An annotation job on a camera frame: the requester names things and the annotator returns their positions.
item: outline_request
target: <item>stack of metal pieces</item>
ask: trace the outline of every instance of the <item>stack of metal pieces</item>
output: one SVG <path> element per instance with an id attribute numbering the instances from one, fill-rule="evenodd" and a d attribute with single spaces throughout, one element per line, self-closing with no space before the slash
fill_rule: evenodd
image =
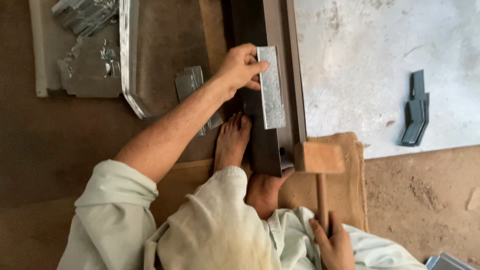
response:
<path id="1" fill-rule="evenodd" d="M 204 84 L 204 76 L 201 66 L 186 67 L 182 72 L 177 73 L 175 79 L 175 86 L 177 87 L 177 94 L 179 101 L 182 102 L 189 95 L 195 92 Z M 196 136 L 205 136 L 206 131 L 212 130 L 223 123 L 223 120 L 216 111 L 207 123 L 200 129 Z"/>
<path id="2" fill-rule="evenodd" d="M 63 89 L 78 98 L 117 98 L 122 93 L 120 48 L 102 37 L 78 37 L 58 60 Z"/>
<path id="3" fill-rule="evenodd" d="M 121 85 L 125 99 L 140 119 L 151 117 L 137 95 L 138 0 L 120 0 Z"/>
<path id="4" fill-rule="evenodd" d="M 87 37 L 110 23 L 119 6 L 119 0 L 60 0 L 52 11 L 55 15 L 65 11 L 63 27 Z"/>

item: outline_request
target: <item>person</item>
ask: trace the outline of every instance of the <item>person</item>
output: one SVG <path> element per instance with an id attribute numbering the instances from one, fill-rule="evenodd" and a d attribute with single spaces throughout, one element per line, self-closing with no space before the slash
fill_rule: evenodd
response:
<path id="1" fill-rule="evenodd" d="M 343 225 L 330 213 L 327 238 L 307 208 L 277 209 L 283 177 L 257 174 L 247 194 L 240 168 L 252 123 L 241 112 L 218 135 L 213 176 L 156 229 L 156 184 L 188 142 L 237 89 L 260 90 L 267 62 L 256 47 L 232 48 L 219 71 L 114 158 L 95 166 L 75 202 L 58 269 L 426 269 L 400 245 Z"/>

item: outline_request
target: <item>wooden mallet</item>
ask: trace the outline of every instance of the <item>wooden mallet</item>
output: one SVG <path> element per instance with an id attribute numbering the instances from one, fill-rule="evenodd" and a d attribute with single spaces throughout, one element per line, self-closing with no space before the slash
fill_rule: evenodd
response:
<path id="1" fill-rule="evenodd" d="M 304 142 L 297 146 L 295 155 L 296 168 L 299 171 L 317 174 L 317 217 L 327 237 L 330 237 L 326 174 L 345 171 L 342 148 L 338 145 Z"/>

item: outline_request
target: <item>wrist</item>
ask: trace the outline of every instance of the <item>wrist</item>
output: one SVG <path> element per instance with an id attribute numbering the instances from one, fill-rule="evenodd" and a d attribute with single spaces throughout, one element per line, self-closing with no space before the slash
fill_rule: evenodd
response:
<path id="1" fill-rule="evenodd" d="M 231 99 L 228 83 L 221 77 L 212 77 L 204 84 L 204 88 L 211 93 L 216 100 L 222 101 L 222 104 Z"/>

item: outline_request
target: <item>toe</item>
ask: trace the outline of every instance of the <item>toe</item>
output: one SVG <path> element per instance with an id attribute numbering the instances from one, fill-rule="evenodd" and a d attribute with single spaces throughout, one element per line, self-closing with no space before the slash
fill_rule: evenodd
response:
<path id="1" fill-rule="evenodd" d="M 240 132 L 242 133 L 242 135 L 250 136 L 250 130 L 251 129 L 252 129 L 252 122 L 251 122 L 250 118 L 248 118 L 247 115 L 243 115 L 241 117 Z"/>
<path id="2" fill-rule="evenodd" d="M 233 129 L 233 124 L 235 123 L 235 119 L 237 118 L 237 114 L 234 113 L 232 117 L 228 120 L 228 129 Z"/>
<path id="3" fill-rule="evenodd" d="M 223 123 L 220 127 L 220 133 L 218 133 L 218 137 L 221 137 L 223 135 L 223 133 L 225 133 L 225 126 L 227 125 L 227 123 Z"/>
<path id="4" fill-rule="evenodd" d="M 229 130 L 230 130 L 230 121 L 229 122 L 225 122 L 225 131 L 224 131 L 224 134 L 226 134 Z"/>
<path id="5" fill-rule="evenodd" d="M 237 117 L 235 118 L 235 122 L 234 122 L 234 124 L 233 124 L 235 131 L 240 130 L 241 117 L 242 117 L 242 113 L 241 113 L 241 111 L 240 111 L 240 112 L 237 114 Z"/>

